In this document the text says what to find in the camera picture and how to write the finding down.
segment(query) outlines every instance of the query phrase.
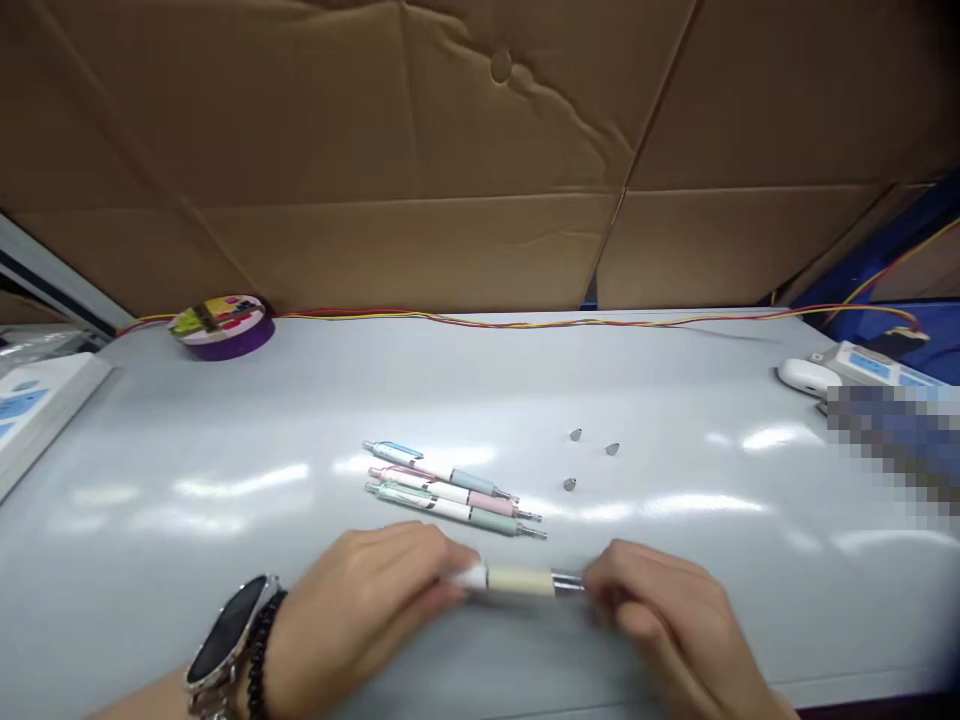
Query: watch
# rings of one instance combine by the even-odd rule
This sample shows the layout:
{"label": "watch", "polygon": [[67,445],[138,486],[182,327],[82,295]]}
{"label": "watch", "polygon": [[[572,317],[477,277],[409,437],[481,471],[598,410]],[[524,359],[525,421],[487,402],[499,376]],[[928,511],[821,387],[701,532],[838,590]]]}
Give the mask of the watch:
{"label": "watch", "polygon": [[280,579],[276,575],[258,575],[241,586],[220,610],[184,678],[187,712],[191,717],[237,718],[233,690],[245,659],[250,628],[260,610],[280,590]]}

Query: watch face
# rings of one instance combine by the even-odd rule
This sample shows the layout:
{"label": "watch face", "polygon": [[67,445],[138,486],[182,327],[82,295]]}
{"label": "watch face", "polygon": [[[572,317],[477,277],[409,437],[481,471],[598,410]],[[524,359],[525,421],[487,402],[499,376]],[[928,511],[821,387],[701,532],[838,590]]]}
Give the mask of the watch face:
{"label": "watch face", "polygon": [[250,616],[266,584],[267,576],[261,575],[248,582],[230,598],[230,602],[220,611],[220,617],[217,618],[210,635],[197,653],[193,665],[187,671],[188,683],[200,682],[216,670],[240,642],[243,629],[250,621]]}

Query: cardboard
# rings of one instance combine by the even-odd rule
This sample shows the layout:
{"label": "cardboard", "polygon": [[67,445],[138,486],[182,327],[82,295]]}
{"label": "cardboard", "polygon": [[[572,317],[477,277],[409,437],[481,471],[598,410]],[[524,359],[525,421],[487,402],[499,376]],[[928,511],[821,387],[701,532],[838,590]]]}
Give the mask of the cardboard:
{"label": "cardboard", "polygon": [[876,194],[870,186],[628,193],[597,269],[599,305],[756,304]]}
{"label": "cardboard", "polygon": [[32,325],[69,322],[53,308],[30,298],[0,290],[0,325]]}
{"label": "cardboard", "polygon": [[882,302],[960,297],[960,228],[954,227],[877,283]]}
{"label": "cardboard", "polygon": [[281,312],[575,310],[614,205],[606,195],[547,195],[204,214]]}
{"label": "cardboard", "polygon": [[944,25],[872,0],[0,3],[0,207],[135,315],[569,309],[601,252],[605,307],[749,303],[960,157]]}
{"label": "cardboard", "polygon": [[630,187],[935,179],[960,157],[956,44],[937,10],[702,3]]}
{"label": "cardboard", "polygon": [[853,227],[797,275],[790,285],[780,293],[777,304],[792,305],[803,292],[823,277],[834,265],[862,243],[867,242],[871,235],[910,207],[914,201],[920,199],[920,196],[929,188],[929,185],[895,185],[883,193],[854,223]]}

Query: blue pen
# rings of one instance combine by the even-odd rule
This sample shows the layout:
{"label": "blue pen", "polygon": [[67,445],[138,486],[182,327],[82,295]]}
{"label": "blue pen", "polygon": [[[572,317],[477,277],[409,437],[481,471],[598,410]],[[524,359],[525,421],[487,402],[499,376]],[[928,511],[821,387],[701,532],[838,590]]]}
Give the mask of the blue pen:
{"label": "blue pen", "polygon": [[423,453],[411,450],[403,445],[392,442],[370,442],[369,440],[364,440],[363,449],[369,450],[375,457],[381,460],[392,462],[395,465],[405,465],[406,467],[415,468],[420,472],[427,473],[427,475],[432,475],[445,482],[465,487],[468,490],[475,490],[478,493],[490,495],[491,497],[507,498],[514,503],[520,502],[520,498],[504,492],[489,480],[484,480],[483,478],[478,478],[476,475],[458,470],[452,465],[429,462],[423,457]]}

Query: pink pen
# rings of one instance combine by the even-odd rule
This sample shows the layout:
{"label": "pink pen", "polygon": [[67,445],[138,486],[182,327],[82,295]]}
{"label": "pink pen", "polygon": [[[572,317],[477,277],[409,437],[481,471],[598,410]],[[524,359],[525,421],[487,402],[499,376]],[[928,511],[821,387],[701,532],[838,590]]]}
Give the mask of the pink pen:
{"label": "pink pen", "polygon": [[507,517],[523,518],[524,520],[534,520],[535,522],[543,520],[539,515],[520,510],[509,500],[490,497],[489,495],[483,495],[482,493],[467,490],[457,485],[451,485],[450,483],[437,480],[432,475],[427,475],[413,468],[391,465],[385,468],[370,468],[367,472],[372,477],[383,480],[384,482],[395,482],[399,485],[406,485],[407,487],[417,490],[426,490],[436,497],[457,502],[461,505],[469,505],[470,507],[488,510],[489,512],[506,515]]}

